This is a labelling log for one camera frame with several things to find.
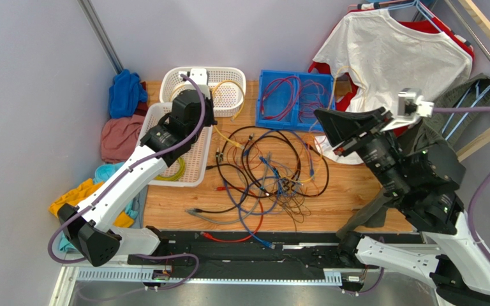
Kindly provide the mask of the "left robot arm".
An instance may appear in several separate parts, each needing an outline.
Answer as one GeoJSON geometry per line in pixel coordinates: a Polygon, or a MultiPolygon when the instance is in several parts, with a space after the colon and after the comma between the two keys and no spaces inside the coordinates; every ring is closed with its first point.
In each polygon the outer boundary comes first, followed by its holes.
{"type": "Polygon", "coordinates": [[[148,130],[107,182],[79,204],[65,203],[58,209],[59,231],[95,267],[114,256],[153,254],[160,244],[158,230],[152,226],[122,228],[114,222],[152,179],[191,150],[203,128],[215,124],[208,86],[180,92],[171,111],[148,130]]]}

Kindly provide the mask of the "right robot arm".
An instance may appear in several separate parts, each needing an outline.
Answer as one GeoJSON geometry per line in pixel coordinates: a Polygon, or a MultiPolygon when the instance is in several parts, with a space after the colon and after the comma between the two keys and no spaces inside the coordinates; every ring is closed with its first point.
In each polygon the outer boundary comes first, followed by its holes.
{"type": "Polygon", "coordinates": [[[441,250],[439,255],[412,252],[349,231],[338,245],[340,260],[401,273],[453,305],[490,305],[490,251],[473,227],[471,208],[456,194],[465,168],[455,152],[436,143],[405,155],[388,130],[393,118],[384,108],[317,109],[315,116],[336,154],[358,154],[381,183],[388,204],[441,250]]]}

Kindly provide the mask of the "olive green garment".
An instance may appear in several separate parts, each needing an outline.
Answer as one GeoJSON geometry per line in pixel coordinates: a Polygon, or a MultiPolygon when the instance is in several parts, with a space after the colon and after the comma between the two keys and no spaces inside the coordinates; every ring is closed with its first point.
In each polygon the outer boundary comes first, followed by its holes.
{"type": "MultiPolygon", "coordinates": [[[[468,108],[490,105],[490,78],[485,74],[479,74],[461,85],[446,90],[435,99],[435,106],[440,108],[468,108]]],[[[421,120],[418,124],[407,129],[397,142],[405,155],[414,153],[434,143],[446,143],[452,149],[455,148],[458,139],[465,129],[477,117],[476,113],[467,115],[461,113],[434,114],[431,118],[421,120]]],[[[353,231],[359,226],[367,228],[381,228],[385,225],[388,209],[393,205],[389,203],[381,189],[377,195],[347,223],[336,232],[338,238],[344,238],[347,232],[353,231]]]]}

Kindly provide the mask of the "white rectangular basket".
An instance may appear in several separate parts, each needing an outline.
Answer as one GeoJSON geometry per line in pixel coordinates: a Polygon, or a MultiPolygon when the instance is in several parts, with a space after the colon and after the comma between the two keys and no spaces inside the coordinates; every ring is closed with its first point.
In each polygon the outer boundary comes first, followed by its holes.
{"type": "MultiPolygon", "coordinates": [[[[170,113],[172,105],[166,103],[154,103],[148,110],[144,119],[144,123],[138,136],[137,145],[140,144],[140,139],[154,127],[158,121],[166,113],[170,113]]],[[[207,166],[209,147],[211,143],[212,127],[205,127],[201,135],[198,137],[191,149],[185,153],[182,158],[184,160],[184,173],[174,181],[164,181],[153,179],[149,182],[150,186],[164,187],[197,187],[204,179],[205,167],[207,166]]]]}

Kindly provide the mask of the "cyan cloth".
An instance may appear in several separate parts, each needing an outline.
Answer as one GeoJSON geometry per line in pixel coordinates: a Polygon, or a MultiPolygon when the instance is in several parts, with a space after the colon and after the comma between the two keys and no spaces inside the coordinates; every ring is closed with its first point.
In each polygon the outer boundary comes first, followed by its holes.
{"type": "MultiPolygon", "coordinates": [[[[123,165],[124,163],[117,163],[117,164],[104,164],[99,166],[95,172],[94,172],[94,181],[103,181],[105,183],[110,177],[112,177],[116,171],[123,165]]],[[[132,209],[138,211],[138,208],[136,204],[134,204],[135,199],[133,198],[130,202],[132,202],[132,209]]]]}

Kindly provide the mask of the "grey cloth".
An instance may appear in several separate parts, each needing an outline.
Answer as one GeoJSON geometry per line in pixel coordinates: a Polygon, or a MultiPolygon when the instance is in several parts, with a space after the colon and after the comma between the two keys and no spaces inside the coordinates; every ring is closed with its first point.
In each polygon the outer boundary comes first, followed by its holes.
{"type": "Polygon", "coordinates": [[[136,218],[136,222],[135,222],[137,228],[144,227],[143,221],[144,221],[144,212],[145,212],[145,204],[146,204],[148,189],[149,187],[145,186],[137,196],[138,217],[136,218]]]}

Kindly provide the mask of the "blue cloth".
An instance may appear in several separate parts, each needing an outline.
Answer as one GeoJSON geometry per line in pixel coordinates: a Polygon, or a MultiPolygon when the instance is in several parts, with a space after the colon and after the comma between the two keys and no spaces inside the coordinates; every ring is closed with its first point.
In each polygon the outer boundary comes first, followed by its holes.
{"type": "Polygon", "coordinates": [[[139,103],[147,102],[147,91],[143,88],[139,75],[131,73],[128,69],[122,70],[113,81],[109,88],[108,100],[110,118],[131,117],[139,103]]]}

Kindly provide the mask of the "blue divided bin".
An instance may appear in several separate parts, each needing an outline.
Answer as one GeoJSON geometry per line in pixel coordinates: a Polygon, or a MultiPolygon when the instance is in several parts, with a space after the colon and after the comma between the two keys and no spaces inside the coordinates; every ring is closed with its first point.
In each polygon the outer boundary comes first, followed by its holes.
{"type": "Polygon", "coordinates": [[[314,111],[335,109],[331,75],[262,70],[258,83],[258,127],[323,133],[314,111]]]}

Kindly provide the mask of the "pink cloth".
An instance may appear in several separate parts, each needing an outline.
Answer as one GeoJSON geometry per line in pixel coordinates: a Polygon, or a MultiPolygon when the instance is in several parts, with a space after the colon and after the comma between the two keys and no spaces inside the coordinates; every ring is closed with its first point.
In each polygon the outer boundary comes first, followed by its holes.
{"type": "Polygon", "coordinates": [[[110,119],[101,132],[101,160],[106,163],[127,160],[135,150],[144,120],[141,115],[110,119]]]}

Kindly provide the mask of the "white oval basket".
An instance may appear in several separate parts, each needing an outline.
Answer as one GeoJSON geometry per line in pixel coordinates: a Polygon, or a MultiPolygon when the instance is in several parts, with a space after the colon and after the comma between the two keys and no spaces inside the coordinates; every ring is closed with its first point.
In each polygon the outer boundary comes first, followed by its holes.
{"type": "Polygon", "coordinates": [[[171,69],[162,80],[159,101],[162,103],[170,102],[184,90],[186,81],[178,74],[178,71],[189,71],[191,68],[205,68],[207,70],[209,87],[214,94],[215,116],[235,118],[242,108],[246,92],[246,77],[238,68],[181,66],[171,69]]]}

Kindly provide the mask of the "yellow cloth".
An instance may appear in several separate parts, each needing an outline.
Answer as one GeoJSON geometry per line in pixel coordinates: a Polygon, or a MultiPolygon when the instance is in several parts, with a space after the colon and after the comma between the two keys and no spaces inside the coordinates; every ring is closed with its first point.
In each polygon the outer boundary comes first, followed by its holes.
{"type": "MultiPolygon", "coordinates": [[[[94,181],[94,179],[89,178],[83,183],[81,183],[78,187],[68,191],[63,194],[60,198],[55,200],[48,208],[48,211],[57,217],[58,210],[64,204],[70,204],[71,206],[77,206],[81,201],[88,198],[95,191],[97,191],[103,185],[103,181],[94,181]]],[[[118,215],[116,220],[114,221],[114,226],[129,228],[135,222],[135,219],[138,216],[138,212],[132,209],[132,202],[129,202],[124,210],[118,215]]]]}

